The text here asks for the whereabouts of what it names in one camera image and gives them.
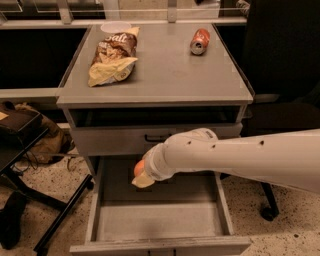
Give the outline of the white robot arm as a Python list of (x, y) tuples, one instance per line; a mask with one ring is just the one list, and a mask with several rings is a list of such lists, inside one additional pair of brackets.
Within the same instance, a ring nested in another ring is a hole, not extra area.
[(232, 139), (206, 128), (175, 134), (136, 164), (132, 184), (145, 188), (204, 170), (320, 193), (320, 130)]

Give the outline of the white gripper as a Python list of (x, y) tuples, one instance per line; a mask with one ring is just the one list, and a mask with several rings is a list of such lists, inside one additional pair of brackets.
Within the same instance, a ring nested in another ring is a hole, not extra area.
[(154, 184), (154, 181), (164, 181), (174, 175), (174, 169), (170, 168), (164, 155), (164, 144), (160, 143), (148, 150), (144, 156), (144, 170), (136, 176), (132, 184), (138, 188), (146, 188)]

